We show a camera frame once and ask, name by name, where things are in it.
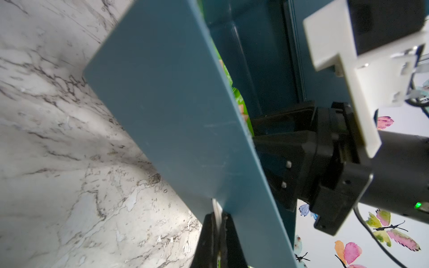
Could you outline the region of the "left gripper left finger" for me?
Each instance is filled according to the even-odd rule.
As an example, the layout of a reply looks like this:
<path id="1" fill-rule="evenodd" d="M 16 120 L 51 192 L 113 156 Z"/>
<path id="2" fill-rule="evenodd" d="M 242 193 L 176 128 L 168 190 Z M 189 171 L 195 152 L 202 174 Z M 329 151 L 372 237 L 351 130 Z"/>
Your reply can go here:
<path id="1" fill-rule="evenodd" d="M 207 214 L 190 268 L 217 268 L 219 250 L 216 216 L 214 213 Z"/>

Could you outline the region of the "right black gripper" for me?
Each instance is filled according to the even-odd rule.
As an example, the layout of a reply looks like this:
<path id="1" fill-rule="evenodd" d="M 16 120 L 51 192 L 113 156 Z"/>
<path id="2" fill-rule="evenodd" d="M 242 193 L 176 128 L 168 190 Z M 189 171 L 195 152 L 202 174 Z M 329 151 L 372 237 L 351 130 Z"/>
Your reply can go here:
<path id="1" fill-rule="evenodd" d="M 337 234 L 373 180 L 351 105 L 308 101 L 251 124 L 275 200 L 289 211 L 308 203 L 315 229 Z"/>

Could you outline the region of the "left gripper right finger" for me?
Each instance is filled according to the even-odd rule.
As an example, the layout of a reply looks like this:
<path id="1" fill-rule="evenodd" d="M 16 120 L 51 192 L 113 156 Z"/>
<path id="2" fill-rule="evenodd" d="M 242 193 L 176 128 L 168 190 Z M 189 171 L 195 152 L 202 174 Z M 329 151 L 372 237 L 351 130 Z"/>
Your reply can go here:
<path id="1" fill-rule="evenodd" d="M 235 224 L 230 214 L 223 212 L 219 232 L 219 267 L 248 268 Z"/>

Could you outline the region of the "teal drawer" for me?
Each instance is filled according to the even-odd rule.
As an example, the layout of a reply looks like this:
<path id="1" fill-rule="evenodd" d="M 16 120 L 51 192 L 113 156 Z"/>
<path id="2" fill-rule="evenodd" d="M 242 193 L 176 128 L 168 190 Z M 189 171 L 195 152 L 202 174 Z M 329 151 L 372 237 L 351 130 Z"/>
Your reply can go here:
<path id="1" fill-rule="evenodd" d="M 135 1 L 84 78 L 200 221 L 231 215 L 247 264 L 296 257 L 195 1 Z"/>

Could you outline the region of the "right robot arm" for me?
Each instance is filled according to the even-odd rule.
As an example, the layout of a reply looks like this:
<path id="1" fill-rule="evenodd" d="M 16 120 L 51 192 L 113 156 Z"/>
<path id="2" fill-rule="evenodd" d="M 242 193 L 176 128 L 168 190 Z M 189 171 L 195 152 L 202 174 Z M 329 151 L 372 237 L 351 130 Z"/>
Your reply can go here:
<path id="1" fill-rule="evenodd" d="M 429 221 L 428 138 L 381 131 L 369 157 L 353 110 L 337 102 L 301 103 L 251 124 L 276 201 L 289 211 L 307 202 L 316 229 L 336 234 L 359 203 Z"/>

